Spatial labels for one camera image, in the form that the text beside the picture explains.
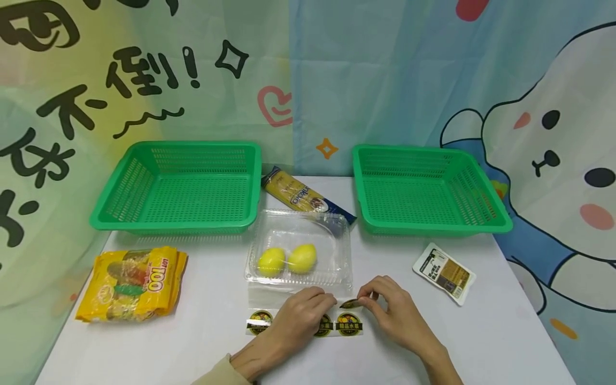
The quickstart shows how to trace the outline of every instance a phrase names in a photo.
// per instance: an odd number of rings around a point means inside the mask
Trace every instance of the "hand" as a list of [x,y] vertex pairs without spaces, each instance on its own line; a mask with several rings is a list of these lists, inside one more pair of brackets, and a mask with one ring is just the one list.
[[252,382],[302,349],[318,331],[323,314],[338,302],[315,286],[286,300],[272,324],[231,357],[231,365]]
[[[379,294],[387,301],[387,311],[376,302]],[[443,351],[446,353],[444,346],[419,313],[411,295],[389,276],[379,275],[363,285],[357,298],[361,305],[374,314],[389,338],[422,360],[440,355]]]
[[265,330],[267,337],[282,345],[285,356],[291,356],[312,340],[323,314],[337,303],[332,294],[325,294],[321,288],[303,289],[282,305],[272,325]]

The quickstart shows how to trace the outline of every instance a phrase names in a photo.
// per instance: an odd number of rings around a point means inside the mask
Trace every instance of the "cartoon nose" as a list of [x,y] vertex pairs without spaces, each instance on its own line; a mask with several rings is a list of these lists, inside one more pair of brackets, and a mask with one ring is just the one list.
[[520,117],[517,119],[516,123],[513,125],[513,129],[522,128],[529,123],[530,123],[530,114],[525,112],[521,114]]
[[552,150],[545,151],[545,154],[543,154],[543,161],[551,167],[556,167],[561,163],[561,159]]

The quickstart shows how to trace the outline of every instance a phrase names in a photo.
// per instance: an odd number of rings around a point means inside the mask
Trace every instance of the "fabric backdrop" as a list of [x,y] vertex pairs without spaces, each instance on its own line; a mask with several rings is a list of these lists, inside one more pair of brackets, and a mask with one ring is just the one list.
[[296,174],[351,175],[359,143],[471,152],[569,370],[612,384],[615,22],[608,0],[0,0],[0,383],[36,379],[125,149],[241,139]]
[[495,238],[576,382],[614,383],[616,3],[312,0],[290,14],[297,172],[349,175],[362,142],[471,152],[514,220]]

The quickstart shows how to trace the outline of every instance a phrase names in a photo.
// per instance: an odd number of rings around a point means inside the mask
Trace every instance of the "green plastic basket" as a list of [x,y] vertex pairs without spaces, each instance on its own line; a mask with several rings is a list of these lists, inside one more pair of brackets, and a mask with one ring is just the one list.
[[257,217],[261,148],[249,142],[138,142],[90,217],[138,235],[241,233]]
[[492,184],[464,151],[358,145],[353,168],[367,232],[465,237],[513,228]]

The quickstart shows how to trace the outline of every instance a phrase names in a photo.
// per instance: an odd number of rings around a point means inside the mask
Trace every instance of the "white table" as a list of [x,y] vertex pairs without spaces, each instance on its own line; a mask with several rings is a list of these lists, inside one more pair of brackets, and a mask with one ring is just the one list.
[[[352,178],[300,177],[352,213]],[[265,195],[270,208],[284,208]],[[561,357],[490,235],[432,239],[477,274],[463,307],[411,267],[430,240],[351,233],[354,288],[390,275],[408,290],[466,384],[573,384]],[[75,309],[36,384],[189,384],[221,357],[241,349],[248,311],[243,278],[249,234],[137,238],[114,232],[105,250],[171,245],[188,252],[176,314],[143,324],[87,325]],[[316,339],[262,384],[427,384],[421,362],[389,342],[366,317],[365,334]]]

